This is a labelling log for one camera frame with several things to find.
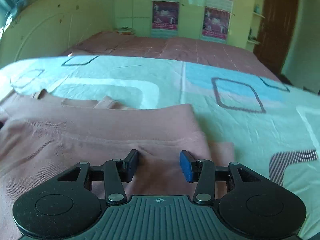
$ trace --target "bedsheet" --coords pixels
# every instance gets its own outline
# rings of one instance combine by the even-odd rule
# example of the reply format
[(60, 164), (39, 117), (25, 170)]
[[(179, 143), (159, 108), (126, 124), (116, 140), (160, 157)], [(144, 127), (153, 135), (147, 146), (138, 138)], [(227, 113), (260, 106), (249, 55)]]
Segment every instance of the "bedsheet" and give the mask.
[(174, 59), (231, 69), (279, 81), (248, 50), (190, 38), (160, 39), (100, 32), (72, 46), (62, 56), (68, 56), (70, 53)]
[(232, 142), (236, 161), (298, 195), (300, 237), (320, 231), (320, 100), (238, 71), (167, 59), (75, 56), (29, 59), (0, 70), (0, 98), (47, 89), (71, 99), (105, 95), (138, 109), (190, 103), (208, 141)]

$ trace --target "wooden door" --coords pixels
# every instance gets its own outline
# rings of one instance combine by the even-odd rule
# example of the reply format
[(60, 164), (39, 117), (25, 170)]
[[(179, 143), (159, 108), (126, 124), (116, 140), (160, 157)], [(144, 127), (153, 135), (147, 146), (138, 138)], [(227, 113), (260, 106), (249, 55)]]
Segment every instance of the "wooden door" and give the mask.
[(253, 53), (274, 74), (280, 74), (295, 27), (299, 0), (265, 0), (259, 45)]

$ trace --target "pink towel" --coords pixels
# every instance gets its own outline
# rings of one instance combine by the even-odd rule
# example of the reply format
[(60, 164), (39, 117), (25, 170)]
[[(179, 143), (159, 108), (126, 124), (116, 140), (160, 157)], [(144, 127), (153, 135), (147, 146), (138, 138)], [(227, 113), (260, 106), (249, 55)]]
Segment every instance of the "pink towel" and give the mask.
[[(191, 105), (123, 111), (110, 109), (121, 109), (110, 98), (86, 105), (42, 93), (34, 95), (40, 100), (13, 94), (0, 106), (0, 239), (21, 236), (12, 218), (20, 195), (78, 162), (102, 165), (139, 150), (140, 166), (132, 182), (124, 185), (129, 197), (193, 195), (196, 184), (185, 181), (180, 151), (212, 159)], [(228, 147), (226, 153), (233, 156)], [(216, 156), (223, 148), (215, 146)], [(94, 183), (92, 191), (104, 198), (102, 183)]]

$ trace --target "wall shelf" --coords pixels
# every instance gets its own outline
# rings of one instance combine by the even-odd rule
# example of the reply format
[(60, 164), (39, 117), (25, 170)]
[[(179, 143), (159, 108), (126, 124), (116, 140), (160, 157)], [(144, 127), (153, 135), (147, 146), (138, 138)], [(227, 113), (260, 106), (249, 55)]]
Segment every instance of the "wall shelf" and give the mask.
[(253, 12), (253, 15), (259, 16), (264, 19), (264, 16), (262, 14), (258, 14), (258, 13)]
[(260, 42), (255, 41), (255, 40), (248, 40), (248, 43), (252, 43), (252, 44), (255, 44), (255, 45), (259, 45), (260, 44)]

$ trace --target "round black disc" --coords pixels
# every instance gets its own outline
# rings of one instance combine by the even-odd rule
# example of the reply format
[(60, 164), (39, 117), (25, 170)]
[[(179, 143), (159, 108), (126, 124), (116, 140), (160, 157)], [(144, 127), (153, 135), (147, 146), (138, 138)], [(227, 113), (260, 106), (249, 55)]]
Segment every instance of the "round black disc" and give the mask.
[(231, 228), (251, 238), (283, 239), (299, 231), (306, 208), (272, 182), (245, 182), (222, 197), (219, 213)]
[(74, 182), (63, 182), (65, 187), (59, 183), (38, 186), (14, 203), (13, 217), (22, 234), (63, 238), (86, 230), (98, 219), (100, 201), (93, 193)]

